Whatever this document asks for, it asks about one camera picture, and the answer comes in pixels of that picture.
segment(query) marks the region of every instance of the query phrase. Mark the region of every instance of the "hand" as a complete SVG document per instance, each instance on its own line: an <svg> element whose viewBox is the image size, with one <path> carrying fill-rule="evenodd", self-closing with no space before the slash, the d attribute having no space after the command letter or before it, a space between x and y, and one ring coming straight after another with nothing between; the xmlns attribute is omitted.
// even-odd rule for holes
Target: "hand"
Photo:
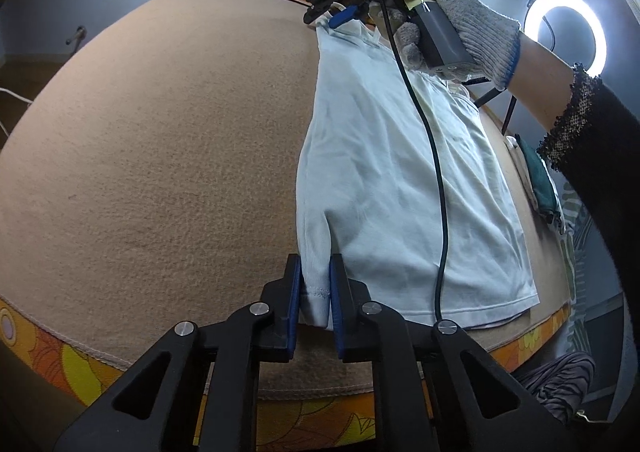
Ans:
<svg viewBox="0 0 640 452"><path fill-rule="evenodd" d="M503 90L513 76L520 55L520 24L485 6L479 0L435 0L449 17L468 53L482 72ZM379 21L380 16L372 16ZM410 68L424 69L417 48L420 32L415 24L405 22L394 33L402 57Z"/></svg>

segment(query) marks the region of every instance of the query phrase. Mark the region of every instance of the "floor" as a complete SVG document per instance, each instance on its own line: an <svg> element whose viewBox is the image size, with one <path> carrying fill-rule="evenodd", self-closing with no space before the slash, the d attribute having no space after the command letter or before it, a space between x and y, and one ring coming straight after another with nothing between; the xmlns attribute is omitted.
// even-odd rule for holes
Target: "floor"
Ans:
<svg viewBox="0 0 640 452"><path fill-rule="evenodd" d="M33 100L62 67L55 62L9 61L0 67L0 87ZM18 123L27 104L11 95L0 92L0 122L11 133ZM6 143L6 136L0 129L0 149Z"/></svg>
<svg viewBox="0 0 640 452"><path fill-rule="evenodd" d="M0 435L2 445L12 452L40 452L40 449L27 436L11 410L0 398Z"/></svg>

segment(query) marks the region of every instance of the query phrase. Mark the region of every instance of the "black sleeve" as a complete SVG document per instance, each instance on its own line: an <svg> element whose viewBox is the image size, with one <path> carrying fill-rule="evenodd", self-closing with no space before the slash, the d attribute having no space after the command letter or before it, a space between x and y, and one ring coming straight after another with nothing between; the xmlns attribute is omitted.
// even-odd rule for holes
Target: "black sleeve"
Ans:
<svg viewBox="0 0 640 452"><path fill-rule="evenodd" d="M607 245L640 348L640 124L599 78L574 68L572 98L538 152L564 174Z"/></svg>

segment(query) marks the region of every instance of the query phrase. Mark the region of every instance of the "white cable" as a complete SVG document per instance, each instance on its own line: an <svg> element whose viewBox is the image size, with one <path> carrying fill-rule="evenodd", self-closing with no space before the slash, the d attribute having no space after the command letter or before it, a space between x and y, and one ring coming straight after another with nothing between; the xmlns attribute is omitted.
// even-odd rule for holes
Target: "white cable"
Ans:
<svg viewBox="0 0 640 452"><path fill-rule="evenodd" d="M33 103L31 100L25 98L24 96L17 95L13 91L10 91L9 89L5 89L4 87L0 87L0 91L9 93L11 96L15 96L15 98L18 98L18 100L22 100L23 102L28 104L27 107L29 107Z"/></svg>

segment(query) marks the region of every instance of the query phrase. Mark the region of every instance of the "folded cloth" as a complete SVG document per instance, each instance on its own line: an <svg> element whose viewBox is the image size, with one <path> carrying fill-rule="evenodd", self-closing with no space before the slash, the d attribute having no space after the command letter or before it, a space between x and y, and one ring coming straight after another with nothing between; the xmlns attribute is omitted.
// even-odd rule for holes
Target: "folded cloth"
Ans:
<svg viewBox="0 0 640 452"><path fill-rule="evenodd" d="M314 112L298 163L302 313L329 323L328 264L408 320L433 324L442 249L438 187L424 125L391 51L352 20L322 17ZM442 311L464 327L506 320L538 303L524 233L478 110L463 86L409 78L443 169L449 255Z"/></svg>
<svg viewBox="0 0 640 452"><path fill-rule="evenodd" d="M545 162L519 134L516 134L515 138L505 136L504 143L516 165L531 207L548 225L553 226L560 235L563 235L566 230L564 214L556 184L551 179Z"/></svg>

